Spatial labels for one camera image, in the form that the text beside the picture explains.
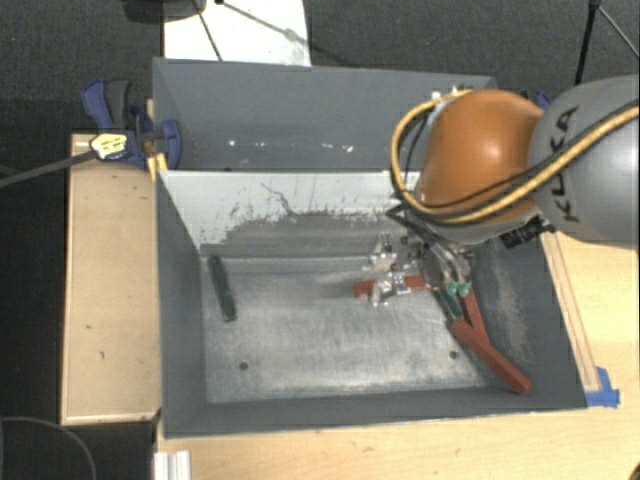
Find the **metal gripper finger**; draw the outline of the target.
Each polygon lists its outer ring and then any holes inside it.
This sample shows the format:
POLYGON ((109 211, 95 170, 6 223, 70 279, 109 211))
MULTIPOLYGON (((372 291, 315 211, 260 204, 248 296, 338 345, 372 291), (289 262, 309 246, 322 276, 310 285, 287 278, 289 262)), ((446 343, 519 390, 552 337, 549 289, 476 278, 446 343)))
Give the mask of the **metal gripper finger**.
POLYGON ((367 269, 371 271, 397 271, 399 269, 396 242, 391 233, 380 233, 368 255, 367 269))
POLYGON ((370 304, 373 307, 386 305, 390 298, 405 296, 411 292, 412 290, 408 286, 404 275, 388 272, 373 281, 370 292, 370 304))

